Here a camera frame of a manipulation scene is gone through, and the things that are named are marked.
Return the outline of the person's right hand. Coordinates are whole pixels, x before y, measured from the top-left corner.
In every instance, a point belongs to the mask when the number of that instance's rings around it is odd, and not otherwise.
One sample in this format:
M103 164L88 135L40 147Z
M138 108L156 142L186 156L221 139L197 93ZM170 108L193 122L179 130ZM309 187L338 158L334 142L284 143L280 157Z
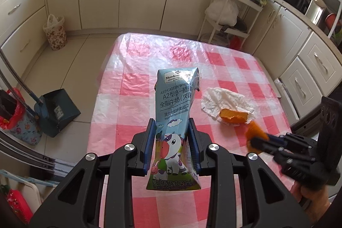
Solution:
M290 192L297 201L301 201L303 197L311 201L310 205L305 210L305 213L308 215L312 224L317 223L330 207L328 188L326 185L319 190L310 190L298 182L295 182Z

